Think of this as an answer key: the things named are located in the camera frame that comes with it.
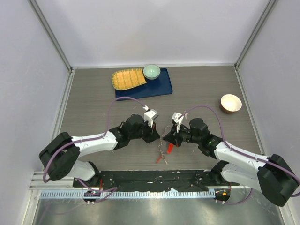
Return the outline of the red keyring holder with rings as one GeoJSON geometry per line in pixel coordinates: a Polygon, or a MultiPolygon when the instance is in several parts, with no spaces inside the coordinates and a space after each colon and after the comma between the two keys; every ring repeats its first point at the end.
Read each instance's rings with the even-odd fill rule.
{"type": "Polygon", "coordinates": [[[170,154],[172,152],[174,145],[167,141],[164,141],[163,137],[167,134],[167,131],[170,127],[170,125],[165,126],[160,136],[158,144],[159,157],[157,158],[156,163],[159,163],[160,160],[163,160],[166,165],[168,164],[165,155],[170,154]]]}

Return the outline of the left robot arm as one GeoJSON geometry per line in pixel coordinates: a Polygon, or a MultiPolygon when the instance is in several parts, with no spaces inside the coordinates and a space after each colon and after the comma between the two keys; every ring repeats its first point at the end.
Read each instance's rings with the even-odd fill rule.
{"type": "Polygon", "coordinates": [[[126,147],[131,140],[143,139],[146,143],[158,140],[155,122],[145,121],[138,114],[131,115],[119,126],[107,133],[90,136],[70,136],[62,132],[56,136],[39,154],[49,180],[57,181],[64,177],[74,178],[74,187],[95,187],[99,185],[101,175],[91,161],[82,162],[80,157],[126,147]]]}

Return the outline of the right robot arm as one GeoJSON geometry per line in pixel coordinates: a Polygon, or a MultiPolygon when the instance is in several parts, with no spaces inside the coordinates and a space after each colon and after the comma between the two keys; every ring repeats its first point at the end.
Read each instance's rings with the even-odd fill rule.
{"type": "Polygon", "coordinates": [[[281,156],[257,155],[230,145],[212,134],[201,118],[192,119],[189,127],[173,123],[163,140],[177,147],[183,142],[197,144],[204,155],[218,159],[211,174],[217,185],[233,182],[248,186],[280,207],[296,196],[300,182],[281,156]]]}

